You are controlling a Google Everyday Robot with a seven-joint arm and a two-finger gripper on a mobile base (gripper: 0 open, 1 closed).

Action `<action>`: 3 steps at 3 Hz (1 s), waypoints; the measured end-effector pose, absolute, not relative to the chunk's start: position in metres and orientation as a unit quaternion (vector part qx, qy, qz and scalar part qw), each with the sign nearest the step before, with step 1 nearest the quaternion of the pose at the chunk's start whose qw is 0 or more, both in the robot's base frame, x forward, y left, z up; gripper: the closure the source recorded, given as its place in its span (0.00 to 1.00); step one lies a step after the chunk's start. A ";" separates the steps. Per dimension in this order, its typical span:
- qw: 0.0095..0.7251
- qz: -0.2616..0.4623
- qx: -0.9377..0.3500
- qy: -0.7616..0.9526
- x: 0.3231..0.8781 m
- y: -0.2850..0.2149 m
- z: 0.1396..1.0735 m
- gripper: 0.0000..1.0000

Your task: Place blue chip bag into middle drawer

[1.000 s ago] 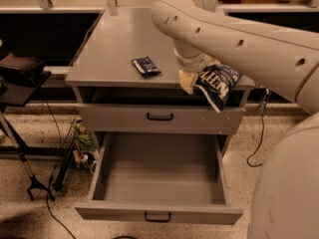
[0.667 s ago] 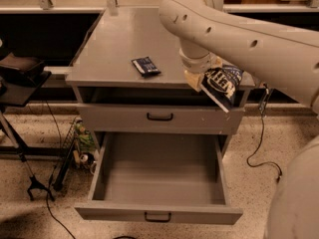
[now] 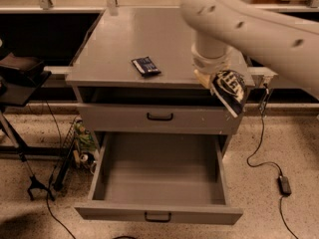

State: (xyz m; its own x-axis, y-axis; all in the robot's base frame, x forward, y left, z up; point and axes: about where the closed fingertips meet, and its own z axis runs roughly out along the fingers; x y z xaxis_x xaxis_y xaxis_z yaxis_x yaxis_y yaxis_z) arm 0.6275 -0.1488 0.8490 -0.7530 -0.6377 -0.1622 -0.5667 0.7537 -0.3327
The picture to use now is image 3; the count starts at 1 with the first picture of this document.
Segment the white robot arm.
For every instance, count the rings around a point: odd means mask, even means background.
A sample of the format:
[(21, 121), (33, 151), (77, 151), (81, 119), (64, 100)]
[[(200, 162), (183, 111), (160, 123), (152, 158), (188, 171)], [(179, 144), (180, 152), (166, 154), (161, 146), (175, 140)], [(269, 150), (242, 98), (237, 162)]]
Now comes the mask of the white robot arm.
[(319, 23), (260, 10), (248, 1), (180, 0), (182, 18), (195, 31), (198, 69), (215, 73), (230, 46), (319, 98)]

